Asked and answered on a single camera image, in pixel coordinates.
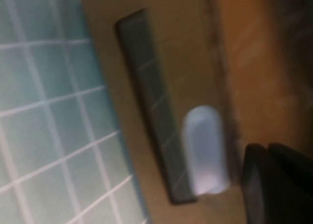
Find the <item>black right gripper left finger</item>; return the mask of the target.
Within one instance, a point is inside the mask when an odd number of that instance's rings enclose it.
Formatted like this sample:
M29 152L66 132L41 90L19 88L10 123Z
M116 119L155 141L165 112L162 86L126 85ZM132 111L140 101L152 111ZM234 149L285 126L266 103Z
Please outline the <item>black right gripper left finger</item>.
M246 146L241 188L249 224L313 222L313 184L294 183L268 147Z

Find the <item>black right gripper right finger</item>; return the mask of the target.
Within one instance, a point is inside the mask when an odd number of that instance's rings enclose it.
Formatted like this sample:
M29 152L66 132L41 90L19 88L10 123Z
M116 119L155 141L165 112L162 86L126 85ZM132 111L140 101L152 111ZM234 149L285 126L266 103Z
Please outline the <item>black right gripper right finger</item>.
M306 155L281 143L269 144L268 150L294 183L313 183L313 161Z

